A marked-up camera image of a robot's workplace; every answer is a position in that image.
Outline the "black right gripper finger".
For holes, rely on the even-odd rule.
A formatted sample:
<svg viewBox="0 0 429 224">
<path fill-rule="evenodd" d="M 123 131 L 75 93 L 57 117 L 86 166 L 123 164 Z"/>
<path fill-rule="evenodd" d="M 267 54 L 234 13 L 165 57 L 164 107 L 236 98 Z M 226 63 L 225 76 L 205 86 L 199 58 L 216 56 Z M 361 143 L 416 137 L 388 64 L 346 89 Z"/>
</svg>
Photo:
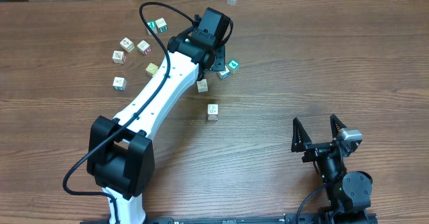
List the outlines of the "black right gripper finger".
<svg viewBox="0 0 429 224">
<path fill-rule="evenodd" d="M 346 129 L 347 126 L 343 124 L 335 114 L 330 116 L 330 127 L 333 139 L 344 140 L 344 129 Z"/>
<path fill-rule="evenodd" d="M 303 125 L 297 117 L 293 119 L 293 137 L 292 137 L 292 152 L 304 152 L 307 147 L 312 145 L 312 140 L 306 133 Z"/>
</svg>

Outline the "plain wooden picture block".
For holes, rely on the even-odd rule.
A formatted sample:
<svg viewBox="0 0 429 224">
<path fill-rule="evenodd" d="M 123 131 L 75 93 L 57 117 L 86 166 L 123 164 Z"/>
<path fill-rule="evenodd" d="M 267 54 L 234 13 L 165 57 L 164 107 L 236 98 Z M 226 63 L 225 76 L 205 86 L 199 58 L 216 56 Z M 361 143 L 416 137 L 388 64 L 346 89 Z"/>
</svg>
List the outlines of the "plain wooden picture block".
<svg viewBox="0 0 429 224">
<path fill-rule="evenodd" d="M 196 82 L 197 89 L 199 93 L 207 92 L 208 91 L 208 82 L 206 79 L 202 79 L 200 81 Z"/>
</svg>

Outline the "red edged wooden block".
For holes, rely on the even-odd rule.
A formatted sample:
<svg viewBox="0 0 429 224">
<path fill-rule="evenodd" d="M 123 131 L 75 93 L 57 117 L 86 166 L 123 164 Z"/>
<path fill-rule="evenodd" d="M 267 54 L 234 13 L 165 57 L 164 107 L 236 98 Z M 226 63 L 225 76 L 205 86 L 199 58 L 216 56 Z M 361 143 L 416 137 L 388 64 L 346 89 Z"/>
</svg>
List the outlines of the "red edged wooden block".
<svg viewBox="0 0 429 224">
<path fill-rule="evenodd" d="M 209 121 L 219 120 L 219 106 L 217 104 L 208 104 L 207 117 Z"/>
</svg>

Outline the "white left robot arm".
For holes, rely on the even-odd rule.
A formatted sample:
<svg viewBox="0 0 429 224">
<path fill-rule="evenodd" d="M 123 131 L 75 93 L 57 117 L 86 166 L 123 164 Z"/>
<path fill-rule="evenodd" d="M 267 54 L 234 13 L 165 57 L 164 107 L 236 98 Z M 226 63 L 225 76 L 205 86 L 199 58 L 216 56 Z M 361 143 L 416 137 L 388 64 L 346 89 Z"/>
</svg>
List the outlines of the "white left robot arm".
<svg viewBox="0 0 429 224">
<path fill-rule="evenodd" d="M 153 140 L 175 102 L 206 71 L 225 70 L 233 21 L 215 9 L 170 38 L 159 70 L 124 110 L 90 129 L 87 172 L 109 199 L 107 223 L 145 223 L 142 194 L 155 170 Z"/>
</svg>

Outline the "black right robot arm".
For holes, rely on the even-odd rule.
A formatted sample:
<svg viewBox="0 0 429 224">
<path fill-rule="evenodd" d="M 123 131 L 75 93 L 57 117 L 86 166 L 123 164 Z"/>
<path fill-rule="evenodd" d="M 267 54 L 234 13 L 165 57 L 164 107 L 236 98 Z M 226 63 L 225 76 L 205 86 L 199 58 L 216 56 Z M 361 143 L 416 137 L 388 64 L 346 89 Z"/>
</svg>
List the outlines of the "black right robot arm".
<svg viewBox="0 0 429 224">
<path fill-rule="evenodd" d="M 303 163 L 316 166 L 333 212 L 358 213 L 371 206 L 372 177 L 366 172 L 348 172 L 345 158 L 360 146 L 363 136 L 330 116 L 332 141 L 314 144 L 298 118 L 293 119 L 292 152 L 302 152 Z"/>
</svg>

